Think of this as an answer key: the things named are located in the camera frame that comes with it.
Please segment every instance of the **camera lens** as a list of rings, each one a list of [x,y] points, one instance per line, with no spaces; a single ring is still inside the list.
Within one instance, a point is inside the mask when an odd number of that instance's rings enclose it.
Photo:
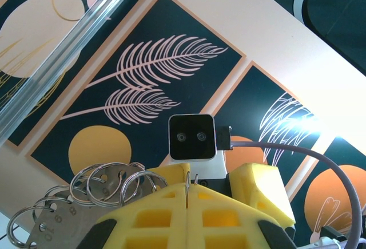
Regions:
[[[198,138],[198,140],[200,140],[200,141],[205,141],[206,140],[206,135],[205,135],[205,133],[198,133],[197,134],[197,138]]]
[[[186,136],[184,133],[179,133],[177,134],[177,139],[180,141],[180,142],[183,142],[186,140]]]

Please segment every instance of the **orange circle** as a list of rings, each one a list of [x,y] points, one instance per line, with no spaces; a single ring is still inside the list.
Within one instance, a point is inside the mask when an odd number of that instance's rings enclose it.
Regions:
[[[252,141],[242,136],[232,136],[231,141]],[[228,173],[235,170],[244,163],[260,163],[267,164],[267,160],[263,161],[264,153],[261,148],[237,147],[232,151],[226,151],[226,170]]]
[[[340,166],[351,180],[360,198],[361,206],[366,203],[366,171],[352,165]],[[305,217],[309,227],[319,232],[322,226],[332,226],[340,231],[349,226],[351,205],[348,194],[337,175],[331,170],[319,174],[309,186],[305,198]]]

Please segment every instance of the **black camera face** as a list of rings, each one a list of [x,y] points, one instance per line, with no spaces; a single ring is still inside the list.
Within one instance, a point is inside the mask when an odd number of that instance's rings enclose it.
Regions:
[[[215,128],[209,114],[183,114],[169,119],[169,153],[173,159],[211,159],[216,154]]]

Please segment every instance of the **yellow plastic part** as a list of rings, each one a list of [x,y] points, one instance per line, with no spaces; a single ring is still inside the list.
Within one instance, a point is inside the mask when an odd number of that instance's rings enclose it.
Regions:
[[[229,174],[234,199],[275,218],[285,229],[295,224],[279,169],[274,166],[247,163]]]
[[[148,169],[148,171],[161,175],[169,185],[173,185],[176,183],[185,183],[187,172],[190,171],[190,166],[189,163],[179,163]]]
[[[269,249],[254,208],[191,184],[163,188],[100,218],[117,224],[103,249]]]

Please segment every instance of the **gray cable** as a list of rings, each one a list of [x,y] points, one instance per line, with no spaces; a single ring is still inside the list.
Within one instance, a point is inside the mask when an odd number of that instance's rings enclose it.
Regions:
[[[246,142],[246,141],[233,141],[233,147],[256,147],[256,148],[272,148],[272,149],[280,149],[280,150],[288,150],[297,153],[303,153],[307,156],[312,156],[315,159],[326,163],[336,173],[339,179],[342,181],[344,188],[347,191],[349,201],[351,202],[351,210],[352,210],[352,224],[351,231],[349,233],[349,238],[344,249],[356,249],[359,240],[361,237],[362,230],[362,213],[361,213],[361,204],[357,192],[352,185],[351,181],[347,177],[347,175],[343,172],[343,170],[334,163],[328,157],[314,152],[312,150],[308,150],[302,147],[292,146],[292,145],[284,145],[277,143],[266,143],[266,142]]]

